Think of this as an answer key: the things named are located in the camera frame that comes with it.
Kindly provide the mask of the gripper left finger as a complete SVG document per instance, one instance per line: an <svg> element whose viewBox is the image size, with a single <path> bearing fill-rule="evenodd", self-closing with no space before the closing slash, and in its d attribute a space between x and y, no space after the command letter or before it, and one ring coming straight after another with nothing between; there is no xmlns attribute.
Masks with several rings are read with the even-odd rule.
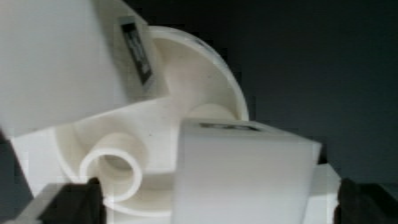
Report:
<svg viewBox="0 0 398 224"><path fill-rule="evenodd" d="M10 224L106 224L99 180L49 184Z"/></svg>

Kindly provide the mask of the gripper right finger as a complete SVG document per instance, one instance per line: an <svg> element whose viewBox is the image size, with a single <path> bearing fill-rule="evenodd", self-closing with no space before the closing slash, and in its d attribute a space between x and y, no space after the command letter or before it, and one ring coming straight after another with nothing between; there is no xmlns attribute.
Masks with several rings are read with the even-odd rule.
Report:
<svg viewBox="0 0 398 224"><path fill-rule="evenodd" d="M398 183L341 181L334 224L398 224Z"/></svg>

